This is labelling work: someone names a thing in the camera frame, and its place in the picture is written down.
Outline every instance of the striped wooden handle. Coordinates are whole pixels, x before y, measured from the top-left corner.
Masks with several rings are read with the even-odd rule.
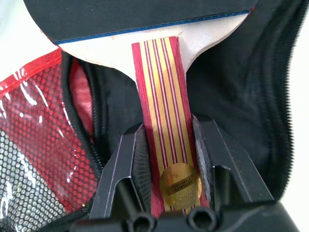
[[[157,217],[175,210],[160,192],[164,170],[175,163],[198,170],[192,119],[178,37],[134,43],[132,51],[149,147],[151,213]],[[209,206],[203,192],[197,204]]]

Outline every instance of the gold sticker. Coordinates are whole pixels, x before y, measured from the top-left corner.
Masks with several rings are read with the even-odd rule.
[[[170,206],[186,209],[199,200],[202,183],[194,167],[187,163],[175,163],[162,173],[160,191]]]

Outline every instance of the table tennis paddle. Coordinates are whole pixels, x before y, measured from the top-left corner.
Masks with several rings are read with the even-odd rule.
[[[64,51],[118,69],[137,83],[151,165],[151,213],[209,206],[206,174],[197,174],[185,72],[243,22],[256,0],[24,2]]]

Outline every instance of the zipper teeth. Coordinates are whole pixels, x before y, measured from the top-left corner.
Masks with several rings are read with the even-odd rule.
[[[293,32],[293,44],[290,45],[290,51],[292,52],[293,47],[295,42],[297,41],[297,38],[300,33],[300,28],[301,25],[304,21],[304,18],[306,16],[306,11],[308,8],[309,0],[304,0],[304,6],[301,9],[300,12],[300,20],[297,23],[297,26]],[[290,156],[288,157],[288,166],[287,166],[287,181],[286,181],[286,186],[290,183],[291,180],[291,175],[292,175],[292,167],[294,164],[294,132],[293,132],[293,121],[292,121],[292,110],[291,110],[291,92],[290,92],[290,82],[291,82],[291,59],[289,59],[287,63],[287,69],[285,73],[285,83],[284,83],[284,88],[285,88],[285,97],[286,97],[286,121],[287,121],[287,133],[288,133],[288,138],[289,140],[287,141],[287,144],[290,148]],[[284,188],[282,195],[284,195],[286,191],[286,188]]]

